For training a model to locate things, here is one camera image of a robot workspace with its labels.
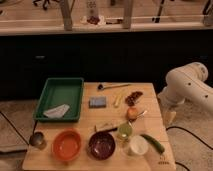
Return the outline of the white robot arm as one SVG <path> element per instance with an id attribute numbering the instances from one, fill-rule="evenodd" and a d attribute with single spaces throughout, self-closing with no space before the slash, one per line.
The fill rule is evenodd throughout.
<path id="1" fill-rule="evenodd" d="M 157 95 L 165 126 L 173 122 L 176 116 L 174 108 L 186 99 L 213 114 L 213 87 L 205 83 L 207 78 L 208 69 L 200 62 L 174 68 L 166 74 L 166 86 Z"/>

